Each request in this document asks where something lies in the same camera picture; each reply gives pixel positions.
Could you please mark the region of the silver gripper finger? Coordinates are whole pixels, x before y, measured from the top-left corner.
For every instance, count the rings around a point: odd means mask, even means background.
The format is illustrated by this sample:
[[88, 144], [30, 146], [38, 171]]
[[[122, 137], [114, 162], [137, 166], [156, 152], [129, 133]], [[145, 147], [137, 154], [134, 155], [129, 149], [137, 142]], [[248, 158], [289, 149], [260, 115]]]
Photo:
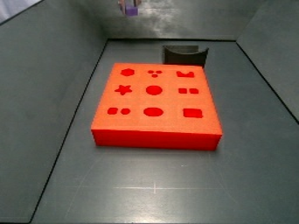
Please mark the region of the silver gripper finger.
[[134, 7], [137, 7], [141, 4], [141, 0], [134, 0]]
[[117, 0], [117, 5], [118, 5], [118, 8], [120, 8], [122, 14], [126, 14], [126, 4], [125, 4], [125, 0]]

